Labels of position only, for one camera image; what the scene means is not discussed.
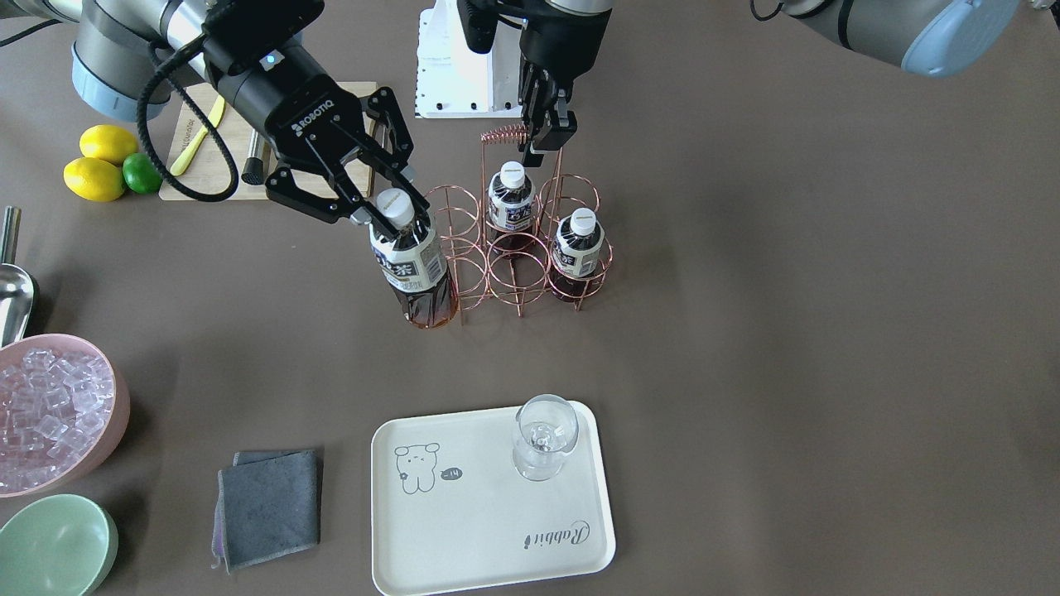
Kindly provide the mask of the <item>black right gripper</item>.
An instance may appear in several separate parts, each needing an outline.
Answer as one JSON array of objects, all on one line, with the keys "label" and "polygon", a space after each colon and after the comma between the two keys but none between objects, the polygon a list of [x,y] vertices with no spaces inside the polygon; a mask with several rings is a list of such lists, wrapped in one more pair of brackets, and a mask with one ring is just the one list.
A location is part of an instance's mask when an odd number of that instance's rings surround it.
[{"label": "black right gripper", "polygon": [[[408,193],[416,215],[427,215],[429,203],[408,163],[412,136],[392,89],[352,94],[296,38],[322,12],[321,1],[212,2],[201,27],[205,75],[272,147],[270,200],[329,224],[352,220],[373,240],[398,241],[398,226],[364,198],[344,165],[361,161]],[[300,189],[294,171],[325,178],[335,195]]]}]

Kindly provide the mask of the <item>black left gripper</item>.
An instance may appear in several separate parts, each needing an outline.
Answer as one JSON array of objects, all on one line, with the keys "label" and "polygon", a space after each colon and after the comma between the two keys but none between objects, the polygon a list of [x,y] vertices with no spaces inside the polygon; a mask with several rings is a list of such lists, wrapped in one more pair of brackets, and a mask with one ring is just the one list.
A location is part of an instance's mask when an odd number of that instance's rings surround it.
[{"label": "black left gripper", "polygon": [[[560,151],[578,132],[568,107],[576,78],[593,68],[610,23],[613,1],[458,1],[463,37],[469,50],[484,55],[493,49],[504,17],[523,20],[520,52],[533,70],[522,70],[520,121],[525,140],[520,162],[540,166],[538,152]],[[549,82],[556,95],[550,104]]]}]

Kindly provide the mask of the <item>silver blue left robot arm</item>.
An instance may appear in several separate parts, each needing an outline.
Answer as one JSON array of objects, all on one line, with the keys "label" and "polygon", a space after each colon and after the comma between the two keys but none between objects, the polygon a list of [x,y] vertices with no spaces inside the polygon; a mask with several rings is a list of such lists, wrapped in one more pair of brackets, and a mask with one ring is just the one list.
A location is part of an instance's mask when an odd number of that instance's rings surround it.
[{"label": "silver blue left robot arm", "polygon": [[[787,16],[856,54],[925,78],[961,73],[1009,27],[1015,1],[776,1],[749,10],[758,22]],[[497,27],[519,30],[518,105],[524,166],[540,166],[578,132],[576,78],[593,68],[614,4],[610,1],[460,1],[469,50],[485,54]]]}]

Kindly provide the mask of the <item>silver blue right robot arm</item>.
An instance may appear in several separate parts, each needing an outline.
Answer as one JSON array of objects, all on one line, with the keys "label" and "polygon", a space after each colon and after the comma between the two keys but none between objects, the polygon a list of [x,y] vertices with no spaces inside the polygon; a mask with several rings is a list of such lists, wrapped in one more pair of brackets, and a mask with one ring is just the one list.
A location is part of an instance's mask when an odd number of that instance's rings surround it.
[{"label": "silver blue right robot arm", "polygon": [[365,199],[344,165],[359,160],[404,191],[416,216],[426,199],[409,180],[413,143],[393,91],[360,98],[341,89],[303,48],[299,31],[322,1],[4,1],[3,18],[76,24],[77,94],[99,113],[147,121],[171,90],[204,81],[273,150],[267,197],[316,220],[371,224],[388,240],[395,216]]}]

